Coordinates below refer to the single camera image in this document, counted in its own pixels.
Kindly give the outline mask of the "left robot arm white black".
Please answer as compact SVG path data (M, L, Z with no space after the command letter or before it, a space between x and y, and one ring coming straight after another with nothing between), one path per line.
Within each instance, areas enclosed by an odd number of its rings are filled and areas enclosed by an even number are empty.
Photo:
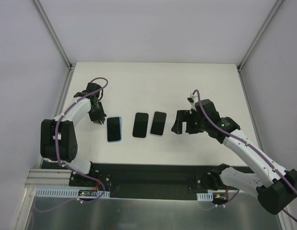
M75 128L86 115L92 123L104 124L106 113L101 102L104 88L105 86L89 82L85 90L73 96L72 102L62 113L41 123L41 156L56 161L59 166L66 167L74 173L81 173L80 181L85 186L94 185L97 176L90 171L91 162L78 155Z

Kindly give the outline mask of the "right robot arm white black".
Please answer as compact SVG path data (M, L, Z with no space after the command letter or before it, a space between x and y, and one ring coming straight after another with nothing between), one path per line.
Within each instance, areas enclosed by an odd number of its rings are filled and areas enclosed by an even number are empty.
M269 213L276 215L297 198L297 171L287 170L269 158L262 150L254 146L230 117L220 117L209 99L195 101L188 98L189 110L178 110L171 131L197 134L206 132L247 164L253 174L235 170L227 164L215 167L201 179L202 185L211 190L231 186L255 197Z

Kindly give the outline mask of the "black phone case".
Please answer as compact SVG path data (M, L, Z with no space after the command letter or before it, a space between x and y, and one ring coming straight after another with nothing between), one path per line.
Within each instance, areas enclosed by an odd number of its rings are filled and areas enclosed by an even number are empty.
M145 138L147 136L148 117L147 113L136 113L132 136L135 138Z

